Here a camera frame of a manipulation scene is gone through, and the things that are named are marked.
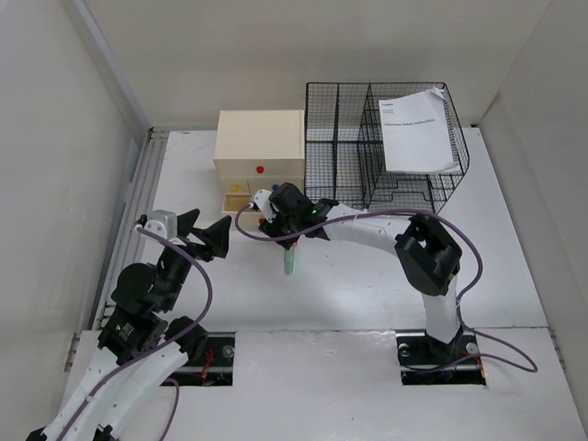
wire mesh basket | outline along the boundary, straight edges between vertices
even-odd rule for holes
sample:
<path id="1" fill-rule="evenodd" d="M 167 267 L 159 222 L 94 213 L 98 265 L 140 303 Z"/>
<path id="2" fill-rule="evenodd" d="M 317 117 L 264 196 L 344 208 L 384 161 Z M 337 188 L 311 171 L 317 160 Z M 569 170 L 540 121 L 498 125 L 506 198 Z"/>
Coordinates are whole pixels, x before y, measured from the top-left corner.
<path id="1" fill-rule="evenodd" d="M 442 174 L 386 171 L 379 120 L 381 99 L 437 87 L 453 159 L 459 170 Z M 468 147 L 445 83 L 308 83 L 305 113 L 306 195 L 337 199 L 355 209 L 410 207 L 437 213 L 469 167 Z"/>

white enclosure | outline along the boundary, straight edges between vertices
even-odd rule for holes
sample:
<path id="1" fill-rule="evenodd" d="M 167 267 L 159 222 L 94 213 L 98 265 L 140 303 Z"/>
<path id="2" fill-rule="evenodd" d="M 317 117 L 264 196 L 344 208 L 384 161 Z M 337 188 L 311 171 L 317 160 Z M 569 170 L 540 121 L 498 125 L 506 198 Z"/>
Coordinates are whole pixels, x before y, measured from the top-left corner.
<path id="1" fill-rule="evenodd" d="M 74 337 L 99 325 L 91 323 L 93 309 L 107 305 L 124 265 L 157 256 L 155 246 L 143 255 L 129 232 L 117 239 L 121 222 L 153 203 L 158 209 L 198 207 L 204 223 L 218 218 L 214 132 L 176 132 L 168 142 L 164 129 L 215 130 L 222 109 L 304 108 L 309 81 L 445 81 L 466 128 L 472 163 L 442 214 L 460 221 L 489 256 L 480 296 L 464 305 L 465 313 L 481 327 L 537 328 L 494 331 L 528 345 L 543 368 L 531 379 L 491 365 L 488 394 L 466 388 L 449 399 L 468 416 L 460 423 L 472 424 L 471 430 L 489 424 L 493 413 L 501 423 L 487 432 L 502 439 L 585 439 L 574 404 L 587 427 L 587 18 L 583 0 L 0 0 L 0 437 L 24 440 L 52 419 Z M 159 129 L 148 133 L 151 127 Z M 178 150 L 181 145 L 188 147 Z M 356 407 L 359 399 L 362 406 L 372 400 L 393 413 L 401 402 L 388 397 L 403 394 L 414 407 L 445 402 L 444 394 L 429 388 L 408 393 L 377 349 L 370 367 L 376 377 L 342 386 L 350 370 L 365 367 L 345 348 L 361 353 L 378 345 L 368 334 L 341 333 L 332 341 L 329 330 L 423 325 L 422 305 L 387 272 L 383 259 L 372 264 L 372 253 L 358 250 L 345 267 L 344 259 L 337 260 L 345 253 L 339 244 L 331 257 L 316 243 L 302 245 L 301 257 L 312 257 L 301 261 L 294 277 L 271 275 L 265 278 L 268 291 L 232 298 L 226 293 L 243 283 L 243 268 L 259 271 L 261 279 L 281 256 L 267 248 L 264 268 L 253 267 L 249 253 L 257 244 L 232 238 L 233 254 L 209 268 L 220 297 L 205 325 L 241 332 L 241 387 L 216 395 L 189 391 L 168 439 L 186 439 L 192 409 L 204 401 L 210 403 L 210 421 L 218 421 L 225 399 L 245 417 L 271 415 L 274 425 L 262 432 L 247 418 L 232 420 L 235 430 L 258 439 L 277 439 L 280 430 L 292 439 L 433 436 L 411 432 L 403 411 L 389 418 Z M 123 240 L 124 250 L 115 246 Z M 339 277 L 335 266 L 320 273 L 324 263 L 347 274 Z M 356 278 L 352 269 L 360 270 Z M 465 260 L 464 281 L 472 272 Z M 174 315 L 198 308 L 200 282 L 190 275 Z M 263 289 L 259 283 L 256 289 Z M 250 332 L 282 329 L 300 333 Z M 336 346 L 340 358 L 333 362 L 321 352 L 313 381 L 304 384 L 297 370 L 279 381 L 279 393 L 268 388 L 267 376 L 278 381 L 288 366 L 316 360 L 304 344 L 309 330 L 327 331 L 313 335 L 321 349 Z M 85 368 L 93 338 L 84 334 L 65 393 Z M 272 354 L 284 345 L 300 350 L 302 360 L 288 354 L 272 364 Z M 276 352 L 268 353 L 269 347 Z M 260 359 L 265 364 L 257 369 Z M 333 377 L 322 377 L 323 369 Z M 320 382 L 327 377 L 332 381 Z M 260 396 L 268 401 L 248 408 L 248 397 L 262 383 Z M 312 420 L 310 432 L 297 433 L 277 410 L 313 393 L 305 416 L 323 419 Z M 169 395 L 158 392 L 146 409 L 150 423 L 135 424 L 126 439 L 156 438 Z M 472 402 L 486 413 L 473 412 Z M 443 415 L 437 426 L 451 418 Z M 383 432 L 391 421 L 397 430 Z M 198 423 L 214 432 L 206 421 Z"/>

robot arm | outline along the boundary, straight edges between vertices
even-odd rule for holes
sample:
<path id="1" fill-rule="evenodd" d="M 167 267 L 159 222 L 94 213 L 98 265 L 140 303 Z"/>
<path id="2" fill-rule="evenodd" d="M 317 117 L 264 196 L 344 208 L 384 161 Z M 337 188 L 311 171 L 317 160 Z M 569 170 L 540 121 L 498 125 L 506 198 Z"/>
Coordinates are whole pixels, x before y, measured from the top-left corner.
<path id="1" fill-rule="evenodd" d="M 194 228 L 198 215 L 197 209 L 181 216 L 153 211 L 142 216 L 138 226 L 167 241 L 179 241 L 178 248 L 194 259 L 208 262 L 225 257 L 231 217 L 201 230 Z M 201 243 L 190 242 L 189 234 Z M 118 439 L 129 418 L 156 388 L 189 359 L 202 354 L 207 333 L 201 326 L 183 317 L 168 328 L 156 315 L 174 308 L 191 266 L 166 247 L 156 265 L 137 263 L 121 271 L 111 296 L 116 307 L 98 336 L 88 370 L 59 415 L 47 427 L 32 432 L 27 441 Z M 166 328 L 168 344 L 153 352 Z"/>
<path id="2" fill-rule="evenodd" d="M 316 204 L 286 183 L 274 192 L 260 190 L 254 204 L 266 219 L 259 230 L 270 237 L 301 232 L 319 223 L 347 216 L 306 234 L 327 241 L 349 241 L 396 255 L 411 285 L 423 296 L 426 333 L 450 344 L 460 333 L 456 310 L 457 274 L 461 248 L 435 219 L 416 215 L 409 219 L 361 218 L 363 211 L 321 199 Z M 277 242 L 284 248 L 298 238 Z"/>

purple cable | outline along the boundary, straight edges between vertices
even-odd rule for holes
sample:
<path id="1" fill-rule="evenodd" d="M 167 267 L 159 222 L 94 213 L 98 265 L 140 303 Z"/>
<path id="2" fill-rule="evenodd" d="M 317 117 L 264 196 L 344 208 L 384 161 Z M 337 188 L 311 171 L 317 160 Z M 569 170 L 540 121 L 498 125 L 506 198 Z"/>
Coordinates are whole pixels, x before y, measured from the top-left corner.
<path id="1" fill-rule="evenodd" d="M 419 372 L 421 372 L 423 374 L 438 372 L 441 370 L 445 370 L 447 368 L 452 368 L 460 363 L 463 363 L 466 360 L 470 360 L 472 358 L 478 358 L 481 356 L 486 357 L 486 358 L 492 358 L 492 359 L 498 360 L 498 361 L 502 361 L 503 363 L 506 363 L 507 365 L 513 366 L 515 368 L 519 368 L 519 369 L 524 370 L 526 372 L 535 373 L 535 372 L 539 371 L 539 368 L 538 368 L 537 364 L 535 363 L 535 361 L 533 361 L 533 359 L 529 355 L 527 355 L 522 349 L 519 349 L 515 345 L 506 342 L 502 338 L 494 337 L 493 335 L 488 335 L 486 333 L 481 333 L 480 331 L 476 331 L 473 328 L 470 328 L 469 326 L 467 326 L 466 323 L 464 322 L 463 316 L 461 314 L 461 299 L 468 291 L 470 291 L 472 288 L 474 288 L 474 286 L 476 286 L 476 284 L 480 281 L 481 274 L 482 274 L 483 268 L 484 268 L 484 264 L 481 260 L 481 255 L 480 255 L 480 252 L 478 251 L 478 248 L 476 248 L 476 245 L 474 245 L 474 243 L 469 239 L 469 237 L 466 235 L 466 233 L 464 233 L 462 230 L 460 230 L 456 225 L 454 225 L 449 220 L 442 218 L 438 214 L 435 214 L 432 211 L 427 211 L 425 209 L 385 209 L 383 211 L 359 213 L 357 215 L 350 214 L 347 216 L 341 216 L 339 218 L 329 219 L 329 220 L 326 220 L 325 222 L 318 223 L 318 224 L 313 225 L 312 227 L 307 228 L 305 230 L 302 230 L 300 232 L 287 234 L 285 236 L 263 237 L 263 236 L 256 236 L 254 234 L 246 232 L 241 227 L 241 225 L 239 225 L 239 219 L 241 218 L 241 215 L 247 209 L 251 209 L 252 207 L 253 207 L 253 204 L 250 203 L 250 204 L 245 205 L 239 211 L 237 211 L 237 214 L 235 216 L 235 228 L 237 229 L 237 231 L 239 231 L 244 236 L 246 236 L 250 239 L 254 239 L 256 241 L 261 241 L 261 242 L 280 242 L 280 241 L 287 241 L 287 240 L 291 240 L 291 239 L 298 239 L 298 238 L 300 238 L 300 236 L 302 236 L 304 234 L 307 234 L 309 232 L 314 232 L 315 230 L 319 230 L 320 228 L 325 227 L 327 225 L 331 225 L 332 223 L 337 223 L 340 221 L 352 221 L 353 219 L 376 218 L 378 216 L 412 216 L 414 214 L 424 214 L 426 216 L 430 216 L 430 217 L 440 221 L 441 223 L 443 223 L 447 227 L 449 227 L 451 230 L 453 230 L 453 232 L 455 234 L 457 234 L 466 243 L 466 245 L 469 247 L 471 252 L 474 254 L 474 257 L 476 258 L 476 262 L 478 263 L 478 272 L 476 273 L 476 276 L 471 280 L 471 282 L 469 282 L 469 284 L 465 288 L 463 288 L 459 292 L 459 294 L 456 298 L 457 303 L 458 303 L 458 305 L 457 305 L 458 318 L 459 318 L 459 322 L 461 323 L 461 326 L 463 326 L 463 329 L 465 331 L 470 331 L 476 335 L 479 335 L 480 337 L 488 338 L 490 340 L 493 340 L 494 342 L 497 342 L 497 343 L 500 343 L 501 345 L 505 345 L 506 347 L 509 347 L 510 349 L 514 350 L 517 354 L 521 355 L 526 361 L 528 361 L 529 364 L 531 365 L 531 367 L 519 365 L 518 363 L 515 363 L 514 361 L 508 360 L 508 359 L 503 358 L 501 356 L 480 353 L 480 354 L 472 354 L 472 355 L 468 355 L 468 356 L 463 356 L 462 358 L 459 358 L 455 361 L 452 361 L 451 363 L 448 363 L 444 366 L 438 366 L 438 367 L 435 367 L 432 369 L 426 369 L 426 370 L 419 370 Z"/>
<path id="2" fill-rule="evenodd" d="M 174 421 L 175 411 L 177 410 L 177 404 L 180 401 L 180 385 L 177 384 L 177 381 L 175 381 L 174 379 L 167 379 L 166 381 L 164 381 L 164 383 L 172 383 L 174 385 L 175 398 L 174 407 L 172 407 L 172 412 L 170 413 L 169 418 L 167 419 L 167 424 L 165 425 L 164 433 L 162 434 L 162 437 L 159 438 L 159 441 L 165 440 L 167 432 L 169 432 L 169 428 L 172 426 L 172 422 Z"/>
<path id="3" fill-rule="evenodd" d="M 198 261 L 194 257 L 192 257 L 190 254 L 186 253 L 186 251 L 184 251 L 182 248 L 180 248 L 179 246 L 177 246 L 175 243 L 171 243 L 168 240 L 166 240 L 166 239 L 164 239 L 162 237 L 159 237 L 156 234 L 153 234 L 152 232 L 148 232 L 147 230 L 144 230 L 143 228 L 137 228 L 137 231 L 140 232 L 141 234 L 144 234 L 145 236 L 147 236 L 147 237 L 149 237 L 151 239 L 154 239 L 155 241 L 157 241 L 161 245 L 166 246 L 168 248 L 171 248 L 176 253 L 178 253 L 182 257 L 184 257 L 190 264 L 192 264 L 192 266 L 194 266 L 199 271 L 199 273 L 204 278 L 204 282 L 206 283 L 206 288 L 207 288 L 207 291 L 208 291 L 208 297 L 207 297 L 207 300 L 206 300 L 206 304 L 204 305 L 204 309 L 202 310 L 202 312 L 200 313 L 200 315 L 186 329 L 184 329 L 183 331 L 180 331 L 179 333 L 177 333 L 176 335 L 174 335 L 172 338 L 170 338 L 169 340 L 167 340 L 165 343 L 162 343 L 161 345 L 158 345 L 158 346 L 156 346 L 156 347 L 154 347 L 154 348 L 152 348 L 152 349 L 144 352 L 143 354 L 141 354 L 137 358 L 133 358 L 131 361 L 125 363 L 124 365 L 121 365 L 121 366 L 117 367 L 112 372 L 110 372 L 105 377 L 103 377 L 95 385 L 95 387 L 92 390 L 90 390 L 90 393 L 88 393 L 88 396 L 85 398 L 84 402 L 80 405 L 80 407 L 78 407 L 77 411 L 75 411 L 75 413 L 73 413 L 72 418 L 70 418 L 70 420 L 67 422 L 67 424 L 63 427 L 63 430 L 61 431 L 61 433 L 59 434 L 59 436 L 57 436 L 57 439 L 55 441 L 62 441 L 65 438 L 65 436 L 67 435 L 67 433 L 69 432 L 69 430 L 74 425 L 75 420 L 78 419 L 78 417 L 82 414 L 82 412 L 84 411 L 84 409 L 88 405 L 89 400 L 92 397 L 94 397 L 96 395 L 96 393 L 110 379 L 112 379 L 115 375 L 117 375 L 121 370 L 123 370 L 125 368 L 128 368 L 128 367 L 134 365 L 135 363 L 138 363 L 139 361 L 147 358 L 151 354 L 154 354 L 155 352 L 157 352 L 157 351 L 165 348 L 166 346 L 170 345 L 171 343 L 175 342 L 177 339 L 182 338 L 184 335 L 190 333 L 192 330 L 194 330 L 194 328 L 196 328 L 198 326 L 198 324 L 200 323 L 200 321 L 209 312 L 210 304 L 212 303 L 212 282 L 210 282 L 210 277 L 207 274 L 207 272 L 205 271 L 205 269 L 202 267 L 202 265 L 199 264 Z"/>

